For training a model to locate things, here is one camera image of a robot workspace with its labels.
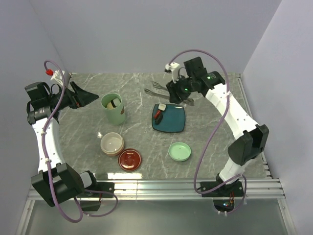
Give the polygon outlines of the steel serving tongs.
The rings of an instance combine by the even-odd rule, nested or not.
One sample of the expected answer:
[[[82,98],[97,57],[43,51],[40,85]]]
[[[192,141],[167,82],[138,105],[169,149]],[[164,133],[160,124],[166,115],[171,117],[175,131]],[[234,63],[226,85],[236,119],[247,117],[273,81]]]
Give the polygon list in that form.
[[[160,85],[159,83],[155,82],[155,81],[152,81],[152,86],[156,89],[159,89],[159,90],[164,90],[164,91],[168,91],[166,87]],[[147,88],[144,89],[144,92],[150,96],[156,96],[156,97],[159,97],[159,98],[164,98],[164,99],[167,99],[167,100],[170,100],[170,96],[169,95],[165,95],[165,94],[160,94],[160,93],[156,93],[156,92],[153,92]],[[192,98],[187,98],[186,100],[181,100],[179,101],[178,103],[176,104],[186,104],[186,105],[189,105],[189,106],[194,106],[194,100]]]

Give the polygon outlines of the white sushi roll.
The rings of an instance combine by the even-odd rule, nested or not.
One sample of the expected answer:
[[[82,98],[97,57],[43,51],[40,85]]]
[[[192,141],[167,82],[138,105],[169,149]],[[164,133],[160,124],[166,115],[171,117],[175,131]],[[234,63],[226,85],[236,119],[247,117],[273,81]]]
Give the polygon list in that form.
[[[158,105],[158,109],[161,110],[161,111],[165,111],[165,109],[166,109],[166,104],[160,103],[160,104]]]

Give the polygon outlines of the beige bun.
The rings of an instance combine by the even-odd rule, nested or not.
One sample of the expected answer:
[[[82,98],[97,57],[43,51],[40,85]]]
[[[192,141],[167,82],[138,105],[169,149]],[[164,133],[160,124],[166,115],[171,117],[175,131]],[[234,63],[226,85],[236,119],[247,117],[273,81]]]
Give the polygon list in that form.
[[[113,109],[113,108],[115,108],[115,107],[112,105],[111,102],[109,102],[109,103],[106,105],[106,108],[107,108],[107,109]]]

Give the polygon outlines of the red sushi roll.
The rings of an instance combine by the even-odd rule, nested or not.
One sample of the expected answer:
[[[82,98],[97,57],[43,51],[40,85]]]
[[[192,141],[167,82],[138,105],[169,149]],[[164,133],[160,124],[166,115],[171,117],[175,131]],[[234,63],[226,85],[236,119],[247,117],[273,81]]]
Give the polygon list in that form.
[[[111,105],[113,108],[118,107],[120,105],[120,103],[121,103],[121,101],[119,98],[115,98],[115,99],[111,100]]]

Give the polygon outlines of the black spiky toy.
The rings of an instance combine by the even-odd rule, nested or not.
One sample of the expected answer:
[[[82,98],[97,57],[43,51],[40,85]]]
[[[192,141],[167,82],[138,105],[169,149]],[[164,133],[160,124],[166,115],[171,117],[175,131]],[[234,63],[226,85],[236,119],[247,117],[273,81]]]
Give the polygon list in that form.
[[[159,125],[159,124],[161,123],[162,119],[163,119],[163,114],[161,113],[161,114],[159,114],[159,115],[156,117],[156,119],[155,119],[155,124],[156,124],[156,125]]]

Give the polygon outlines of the green round lid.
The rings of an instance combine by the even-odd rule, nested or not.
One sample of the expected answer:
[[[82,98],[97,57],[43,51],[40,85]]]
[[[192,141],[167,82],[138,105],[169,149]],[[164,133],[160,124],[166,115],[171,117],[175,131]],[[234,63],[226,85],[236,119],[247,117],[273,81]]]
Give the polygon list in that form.
[[[184,162],[191,156],[191,148],[183,142],[175,142],[168,149],[170,157],[177,162]]]

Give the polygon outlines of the red round lid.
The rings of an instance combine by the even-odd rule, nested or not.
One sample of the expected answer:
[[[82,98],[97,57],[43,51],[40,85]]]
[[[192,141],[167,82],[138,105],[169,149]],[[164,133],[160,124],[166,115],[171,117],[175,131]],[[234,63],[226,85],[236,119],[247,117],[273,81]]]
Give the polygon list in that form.
[[[121,169],[124,171],[135,171],[137,170],[142,162],[140,153],[133,149],[128,148],[123,150],[118,158],[118,163]]]

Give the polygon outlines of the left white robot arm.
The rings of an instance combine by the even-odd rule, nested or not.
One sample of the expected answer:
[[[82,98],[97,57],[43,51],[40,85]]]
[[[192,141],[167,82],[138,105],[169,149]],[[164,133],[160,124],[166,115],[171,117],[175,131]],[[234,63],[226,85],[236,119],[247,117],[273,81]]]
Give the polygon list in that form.
[[[59,141],[59,112],[70,107],[85,107],[99,98],[98,95],[81,89],[71,82],[71,89],[60,88],[57,94],[45,82],[36,82],[25,87],[30,97],[27,103],[27,121],[32,126],[38,143],[38,174],[31,177],[31,184],[37,193],[51,207],[84,193],[95,196],[99,184],[88,170],[81,174],[68,165],[61,151]]]

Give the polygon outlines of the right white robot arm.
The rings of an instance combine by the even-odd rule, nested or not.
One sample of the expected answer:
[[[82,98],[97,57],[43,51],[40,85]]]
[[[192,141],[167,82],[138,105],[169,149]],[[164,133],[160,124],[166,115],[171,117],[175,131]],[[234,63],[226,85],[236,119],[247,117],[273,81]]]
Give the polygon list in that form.
[[[219,111],[235,138],[227,150],[229,158],[216,177],[217,193],[226,196],[248,164],[264,151],[269,129],[248,115],[229,90],[229,81],[217,71],[208,72],[200,57],[184,62],[184,67],[187,75],[180,76],[178,63],[165,65],[165,72],[172,75],[166,85],[170,102],[180,104],[193,92],[202,94]]]

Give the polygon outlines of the green cylindrical lunch container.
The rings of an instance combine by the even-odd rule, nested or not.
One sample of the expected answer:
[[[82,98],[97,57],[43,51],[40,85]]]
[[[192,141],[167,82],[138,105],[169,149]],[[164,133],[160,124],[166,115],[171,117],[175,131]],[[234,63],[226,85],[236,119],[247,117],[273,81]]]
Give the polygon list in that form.
[[[107,109],[106,105],[115,98],[120,99],[121,101],[120,105],[113,109]],[[104,108],[104,112],[109,123],[113,125],[120,125],[126,120],[126,113],[125,113],[123,99],[119,94],[109,93],[109,94],[104,95],[101,99],[101,105]]]

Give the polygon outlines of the teal square plate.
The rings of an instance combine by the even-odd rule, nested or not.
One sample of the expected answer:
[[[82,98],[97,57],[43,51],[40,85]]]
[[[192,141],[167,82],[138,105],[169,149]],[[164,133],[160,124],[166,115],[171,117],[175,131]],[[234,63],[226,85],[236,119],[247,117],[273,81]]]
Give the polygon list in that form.
[[[185,110],[183,106],[176,104],[166,104],[166,108],[162,111],[163,118],[159,124],[156,124],[154,116],[158,112],[159,103],[154,105],[151,117],[152,128],[163,133],[180,133],[185,127]]]

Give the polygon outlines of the cream inner bowl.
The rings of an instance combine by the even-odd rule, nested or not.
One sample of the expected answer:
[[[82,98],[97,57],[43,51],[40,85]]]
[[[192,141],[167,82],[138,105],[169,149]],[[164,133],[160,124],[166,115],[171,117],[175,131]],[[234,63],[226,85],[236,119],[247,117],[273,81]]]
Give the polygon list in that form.
[[[108,156],[117,156],[124,149],[123,137],[115,132],[107,133],[100,141],[101,150]]]

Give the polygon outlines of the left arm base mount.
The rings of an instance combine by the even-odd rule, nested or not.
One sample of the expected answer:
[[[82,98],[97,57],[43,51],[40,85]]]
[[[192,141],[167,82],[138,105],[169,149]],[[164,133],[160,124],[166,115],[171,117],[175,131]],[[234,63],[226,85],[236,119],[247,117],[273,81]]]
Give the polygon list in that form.
[[[80,194],[80,206],[83,212],[97,212],[105,199],[114,198],[114,183],[98,182],[96,186],[88,187]]]

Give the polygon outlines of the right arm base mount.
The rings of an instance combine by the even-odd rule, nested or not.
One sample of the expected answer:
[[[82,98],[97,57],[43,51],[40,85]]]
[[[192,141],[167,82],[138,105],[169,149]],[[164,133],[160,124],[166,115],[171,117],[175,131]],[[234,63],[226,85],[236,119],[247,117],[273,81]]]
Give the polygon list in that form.
[[[235,212],[238,208],[246,203],[246,183],[236,180],[229,185],[223,185],[220,188],[206,194],[202,197],[212,197],[213,205],[218,214],[228,215]]]

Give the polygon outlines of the aluminium rail frame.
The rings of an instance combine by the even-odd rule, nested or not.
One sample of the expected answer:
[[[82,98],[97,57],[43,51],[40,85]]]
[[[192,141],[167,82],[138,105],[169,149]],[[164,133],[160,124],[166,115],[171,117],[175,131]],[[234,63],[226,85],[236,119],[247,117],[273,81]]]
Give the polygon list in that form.
[[[245,171],[246,204],[232,214],[218,214],[211,198],[194,192],[193,177],[202,148],[219,120],[215,107],[193,93],[195,105],[184,107],[183,132],[168,134],[151,126],[152,81],[165,85],[164,73],[77,73],[72,76],[84,90],[104,96],[117,93],[125,102],[123,125],[107,122],[99,101],[60,116],[60,139],[65,160],[78,172],[89,170],[101,182],[113,182],[116,198],[105,199],[95,218],[69,223],[31,189],[22,216],[22,235],[294,235],[285,194],[274,179],[264,156]],[[107,133],[124,139],[124,149],[137,150],[142,162],[135,171],[124,171],[119,155],[108,156],[100,147]],[[173,160],[168,149],[175,142],[191,148],[184,162]]]

